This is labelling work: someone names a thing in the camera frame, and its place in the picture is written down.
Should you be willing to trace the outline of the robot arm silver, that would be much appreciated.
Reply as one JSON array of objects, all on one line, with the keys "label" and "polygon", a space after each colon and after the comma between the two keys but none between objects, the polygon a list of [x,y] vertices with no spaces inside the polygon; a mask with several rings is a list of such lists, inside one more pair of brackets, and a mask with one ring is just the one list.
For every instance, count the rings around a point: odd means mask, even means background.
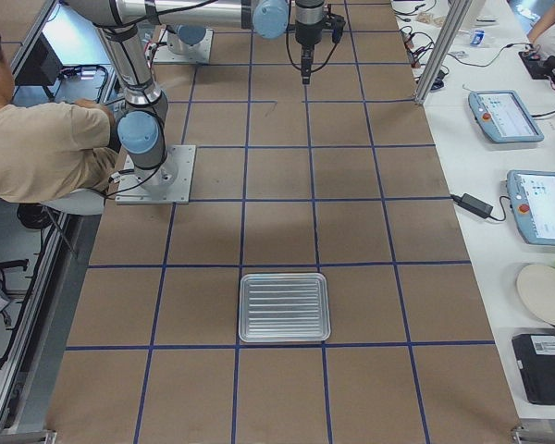
[{"label": "robot arm silver", "polygon": [[301,47],[296,68],[302,82],[309,83],[315,47],[334,22],[322,1],[72,1],[70,6],[96,28],[113,62],[128,106],[117,135],[133,162],[138,186],[151,195],[174,185],[180,168],[165,142],[167,97],[148,65],[139,23],[164,25],[176,35],[194,28],[199,32],[195,42],[208,26],[252,30],[266,39],[293,29]]},{"label": "robot arm silver", "polygon": [[177,56],[187,56],[204,39],[207,30],[203,26],[168,25],[166,32],[169,51]]}]

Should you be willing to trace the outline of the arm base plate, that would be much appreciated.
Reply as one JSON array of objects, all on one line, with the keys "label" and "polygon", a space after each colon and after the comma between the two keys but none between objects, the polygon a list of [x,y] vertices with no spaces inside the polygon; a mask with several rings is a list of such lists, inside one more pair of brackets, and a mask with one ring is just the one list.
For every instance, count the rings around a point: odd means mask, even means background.
[{"label": "arm base plate", "polygon": [[166,160],[154,173],[135,168],[127,154],[124,168],[132,172],[121,177],[115,201],[118,204],[187,204],[195,157],[195,145],[168,145]]},{"label": "arm base plate", "polygon": [[164,29],[153,50],[156,64],[207,65],[213,30],[201,26],[170,26]]}]

